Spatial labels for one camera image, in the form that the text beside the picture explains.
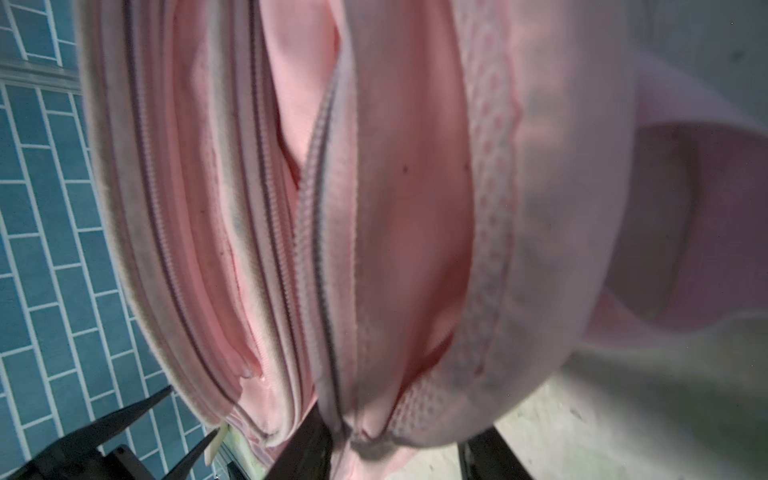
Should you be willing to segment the pink student backpack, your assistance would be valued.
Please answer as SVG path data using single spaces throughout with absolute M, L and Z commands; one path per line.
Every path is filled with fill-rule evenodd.
M 767 306 L 767 131 L 621 1 L 80 1 L 125 296 L 171 385 L 270 465 L 466 441 L 582 342 Z

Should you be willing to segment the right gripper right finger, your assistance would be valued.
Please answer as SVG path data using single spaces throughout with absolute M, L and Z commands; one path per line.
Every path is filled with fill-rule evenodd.
M 463 480 L 532 480 L 495 427 L 457 444 Z

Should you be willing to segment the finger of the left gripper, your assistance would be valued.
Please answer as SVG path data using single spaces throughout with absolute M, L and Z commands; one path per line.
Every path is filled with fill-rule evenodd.
M 219 433 L 219 429 L 210 431 L 163 477 L 163 480 L 186 479 L 193 470 L 194 465 L 204 456 L 206 450 L 216 440 Z
M 174 391 L 166 386 L 152 396 L 102 416 L 54 441 L 14 472 L 10 479 L 63 479 L 67 468 L 84 461 Z

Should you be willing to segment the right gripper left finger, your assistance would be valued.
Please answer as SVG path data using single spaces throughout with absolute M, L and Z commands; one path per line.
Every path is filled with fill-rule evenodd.
M 265 480 L 328 480 L 333 439 L 315 404 L 270 467 Z

